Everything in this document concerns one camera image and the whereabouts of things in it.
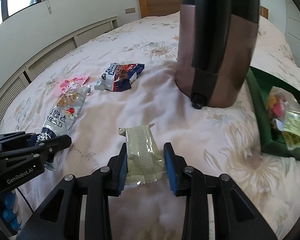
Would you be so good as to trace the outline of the blue gloved left hand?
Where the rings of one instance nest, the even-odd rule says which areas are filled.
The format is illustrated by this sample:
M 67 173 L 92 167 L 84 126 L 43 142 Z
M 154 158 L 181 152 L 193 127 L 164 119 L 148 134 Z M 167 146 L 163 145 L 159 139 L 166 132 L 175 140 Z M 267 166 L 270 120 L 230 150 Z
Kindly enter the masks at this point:
M 15 190 L 0 197 L 0 219 L 12 235 L 17 234 L 22 224 L 18 210 L 18 197 Z

